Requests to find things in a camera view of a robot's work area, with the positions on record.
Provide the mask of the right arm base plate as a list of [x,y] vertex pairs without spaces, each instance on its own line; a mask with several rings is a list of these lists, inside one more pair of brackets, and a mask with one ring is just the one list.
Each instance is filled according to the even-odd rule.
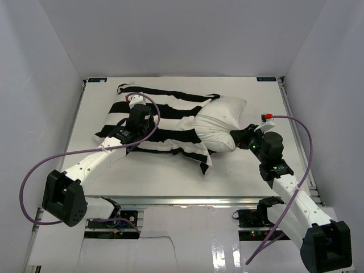
[[241,242],[264,240],[274,225],[271,222],[263,222],[257,209],[236,210],[232,218],[238,222]]

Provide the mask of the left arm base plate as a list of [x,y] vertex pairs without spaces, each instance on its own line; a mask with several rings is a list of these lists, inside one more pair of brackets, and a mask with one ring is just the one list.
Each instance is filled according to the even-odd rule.
[[111,215],[112,221],[91,221],[86,223],[86,239],[138,239],[137,210],[119,210]]

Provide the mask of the black white striped pillowcase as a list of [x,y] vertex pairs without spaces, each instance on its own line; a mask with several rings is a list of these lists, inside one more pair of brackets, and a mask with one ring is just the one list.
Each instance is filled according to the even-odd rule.
[[94,134],[94,140],[102,143],[119,121],[130,113],[126,96],[130,93],[144,93],[158,106],[161,120],[158,129],[146,141],[134,148],[134,152],[154,154],[182,154],[200,164],[201,172],[206,174],[212,166],[209,150],[197,136],[194,119],[199,111],[210,102],[220,98],[218,94],[196,95],[179,91],[161,90],[121,84],[117,96],[106,117],[105,125]]

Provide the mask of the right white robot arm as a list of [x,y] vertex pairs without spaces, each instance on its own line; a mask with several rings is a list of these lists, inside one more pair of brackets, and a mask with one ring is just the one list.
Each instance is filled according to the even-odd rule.
[[257,125],[230,132],[240,149],[250,150],[259,160],[262,179],[277,194],[258,203],[257,221],[277,226],[299,249],[309,272],[329,272],[352,265],[348,225],[335,221],[299,187],[294,171],[283,159],[283,138],[264,133]]

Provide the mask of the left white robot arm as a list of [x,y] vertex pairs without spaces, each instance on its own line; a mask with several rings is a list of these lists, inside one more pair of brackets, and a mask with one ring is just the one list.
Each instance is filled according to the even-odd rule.
[[117,203],[104,197],[86,197],[85,190],[155,128],[151,108],[144,104],[133,106],[129,117],[119,121],[94,152],[63,172],[53,170],[48,175],[42,208],[69,227],[83,219],[101,219],[108,227],[117,225]]

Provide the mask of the white pillow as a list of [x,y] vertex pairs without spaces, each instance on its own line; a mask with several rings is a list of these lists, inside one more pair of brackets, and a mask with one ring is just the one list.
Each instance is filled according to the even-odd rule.
[[193,125],[207,149],[214,152],[233,152],[236,149],[230,132],[241,129],[239,118],[246,104],[246,100],[238,97],[220,97],[202,107]]

